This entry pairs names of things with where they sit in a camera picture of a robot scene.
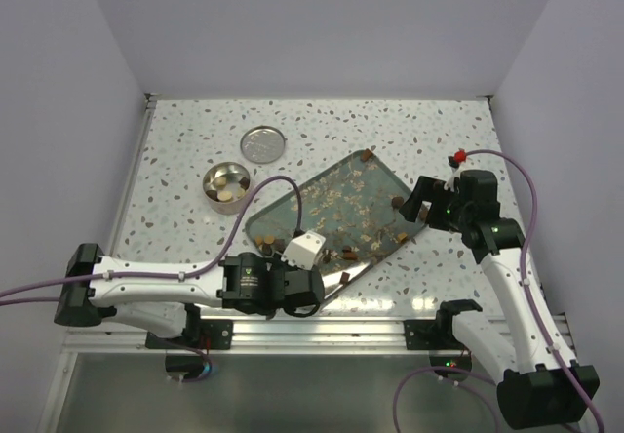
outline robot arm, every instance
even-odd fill
[[[207,262],[128,262],[104,256],[98,245],[81,245],[69,263],[67,276],[103,274],[104,278],[64,285],[55,322],[74,327],[117,322],[161,338],[181,337],[179,342],[193,346],[201,324],[196,305],[267,317],[283,308],[300,316],[298,308],[318,308],[325,297],[315,265],[324,242],[324,237],[309,231],[293,238],[283,255],[228,256],[199,275],[192,273],[205,268]],[[141,276],[123,275],[128,272]]]
[[[449,160],[456,169],[452,157]],[[598,390],[598,375],[593,366],[577,363],[559,335],[530,265],[523,280],[519,262],[525,238],[514,220],[500,217],[495,175],[462,170],[450,181],[420,177],[399,212],[415,221],[423,202],[431,203],[426,218],[431,228],[461,233],[462,242],[500,300],[514,346],[493,330],[472,300],[443,302],[431,331],[424,336],[449,344],[460,342],[475,354],[496,383],[498,405],[512,428],[579,421],[586,405],[553,355],[535,314],[590,398]],[[532,295],[536,311],[526,292]]]

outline white wall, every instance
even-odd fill
[[[623,9],[624,0],[550,0],[493,102],[503,149],[535,179],[532,249],[581,361],[599,371],[609,431],[624,421]],[[520,204],[527,216],[526,195]]]
[[[142,100],[96,0],[0,0],[0,289],[62,277],[79,243],[105,244]],[[2,431],[36,428],[54,309],[0,308]]]
[[[145,92],[492,94],[547,0],[98,0]]]

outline transparent tray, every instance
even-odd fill
[[[326,237],[325,247],[331,260],[321,262],[325,277],[339,276],[357,268],[362,274],[397,251],[398,236],[407,233],[408,241],[424,224],[409,223],[390,204],[392,198],[407,199],[410,189],[373,155],[367,162],[354,152],[300,186],[303,199],[303,230],[314,230]],[[255,236],[273,235],[286,244],[293,236],[296,222],[294,192],[251,216],[245,226],[252,242]],[[358,260],[342,258],[342,249],[350,246]]]

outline metal lid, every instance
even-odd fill
[[[241,138],[241,151],[254,163],[271,163],[284,153],[286,139],[280,130],[271,126],[257,126]]]

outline speckled tabletop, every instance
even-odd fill
[[[241,136],[258,125],[275,126],[287,138],[284,155],[272,164],[254,165],[240,151]],[[367,147],[412,188],[420,175],[448,178],[447,156],[457,148],[499,149],[499,143],[484,100],[158,101],[115,255],[153,262],[215,256],[234,222],[203,195],[202,177],[216,163],[245,165],[254,184],[277,174],[303,183]],[[502,160],[482,155],[474,166],[497,174],[502,214],[520,219]],[[268,186],[250,216],[287,192],[285,183]],[[241,231],[231,253],[253,248]],[[433,316],[441,301],[459,298],[502,315],[460,236],[426,229],[315,317]]]

